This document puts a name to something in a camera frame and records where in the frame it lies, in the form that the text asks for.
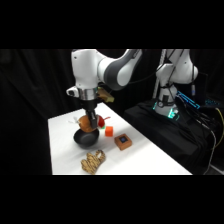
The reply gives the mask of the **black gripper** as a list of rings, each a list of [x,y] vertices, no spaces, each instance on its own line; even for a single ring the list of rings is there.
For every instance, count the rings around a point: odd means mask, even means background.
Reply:
[[[91,117],[90,125],[88,128],[89,132],[93,132],[98,127],[98,116],[96,116],[96,113],[95,113],[95,109],[98,103],[99,103],[98,99],[86,100],[83,102],[84,110],[86,111],[87,115]]]

